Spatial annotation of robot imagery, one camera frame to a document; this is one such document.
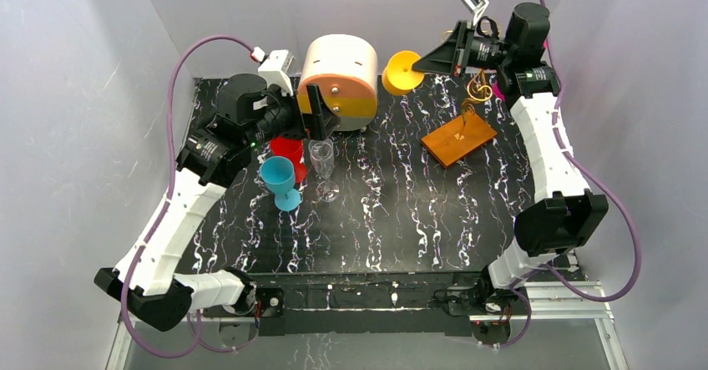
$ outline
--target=white wall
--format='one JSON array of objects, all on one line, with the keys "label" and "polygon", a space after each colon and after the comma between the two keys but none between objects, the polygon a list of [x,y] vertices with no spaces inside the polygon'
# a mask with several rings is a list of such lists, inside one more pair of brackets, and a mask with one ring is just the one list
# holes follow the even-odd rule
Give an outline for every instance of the white wall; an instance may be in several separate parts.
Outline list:
[{"label": "white wall", "polygon": [[[506,28],[514,5],[536,0],[493,0],[488,15]],[[551,8],[559,0],[547,0]],[[152,0],[177,49],[215,33],[228,33],[266,52],[288,48],[301,68],[307,47],[329,33],[349,33],[376,49],[380,70],[396,52],[425,54],[458,19],[471,18],[460,0]],[[205,46],[187,68],[195,77],[229,78],[254,71],[228,43]]]},{"label": "white wall", "polygon": [[[150,0],[0,0],[3,368],[103,368],[118,303],[93,284],[167,183],[178,58]],[[175,133],[194,87],[183,71]]]},{"label": "white wall", "polygon": [[[631,368],[705,368],[708,0],[561,0],[552,38],[576,156],[638,222],[644,266],[613,303]],[[606,291],[630,276],[615,208],[579,252]]]}]

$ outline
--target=marble tabletop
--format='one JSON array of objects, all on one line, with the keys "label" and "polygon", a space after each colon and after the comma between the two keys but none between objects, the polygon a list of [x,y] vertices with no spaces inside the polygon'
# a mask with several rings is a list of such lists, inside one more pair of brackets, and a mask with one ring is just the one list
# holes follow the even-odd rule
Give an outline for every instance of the marble tabletop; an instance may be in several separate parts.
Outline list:
[{"label": "marble tabletop", "polygon": [[[421,138],[459,114],[465,79],[426,77],[404,97],[381,86],[377,117],[365,132],[335,133],[341,187],[317,201],[316,173],[299,185],[297,210],[276,209],[258,177],[267,146],[207,215],[177,271],[236,266],[261,272],[480,271],[511,243],[513,218],[533,204],[534,183],[518,128],[503,102],[476,106],[497,132],[445,170]],[[199,82],[192,125],[215,109],[224,80]]]}]

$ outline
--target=clear wine glass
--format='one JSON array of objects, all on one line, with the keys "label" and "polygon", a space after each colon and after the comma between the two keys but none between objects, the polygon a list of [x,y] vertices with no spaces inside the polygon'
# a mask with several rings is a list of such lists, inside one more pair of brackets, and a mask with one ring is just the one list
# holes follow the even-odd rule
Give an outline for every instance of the clear wine glass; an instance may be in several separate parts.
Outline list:
[{"label": "clear wine glass", "polygon": [[323,179],[317,185],[317,197],[320,200],[330,202],[339,196],[339,185],[330,180],[334,171],[334,146],[330,139],[311,140],[307,145],[310,150],[310,161],[315,172]]}]

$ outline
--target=gray floor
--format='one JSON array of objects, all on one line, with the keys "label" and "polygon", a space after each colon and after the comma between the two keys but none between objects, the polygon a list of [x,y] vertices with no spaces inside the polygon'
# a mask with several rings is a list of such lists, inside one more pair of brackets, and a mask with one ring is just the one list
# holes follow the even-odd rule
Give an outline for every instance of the gray floor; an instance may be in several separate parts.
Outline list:
[{"label": "gray floor", "polygon": [[[523,325],[512,321],[514,335]],[[139,324],[156,347],[179,350],[191,341],[186,327],[158,332]],[[205,324],[205,340],[217,343],[216,323]],[[245,340],[245,326],[223,335]],[[513,347],[495,352],[441,334],[310,334],[257,338],[239,353],[212,353],[199,347],[175,360],[150,356],[131,344],[126,369],[606,369],[593,320],[536,320]]]}]

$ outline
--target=wooden block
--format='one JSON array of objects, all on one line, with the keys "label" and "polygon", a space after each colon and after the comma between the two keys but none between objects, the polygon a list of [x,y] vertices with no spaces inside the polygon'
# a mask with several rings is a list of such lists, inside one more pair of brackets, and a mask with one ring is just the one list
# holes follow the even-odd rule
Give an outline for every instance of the wooden block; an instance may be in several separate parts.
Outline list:
[{"label": "wooden block", "polygon": [[445,168],[497,135],[479,115],[471,112],[463,115],[467,116],[467,124],[460,115],[422,138],[427,151]]}]

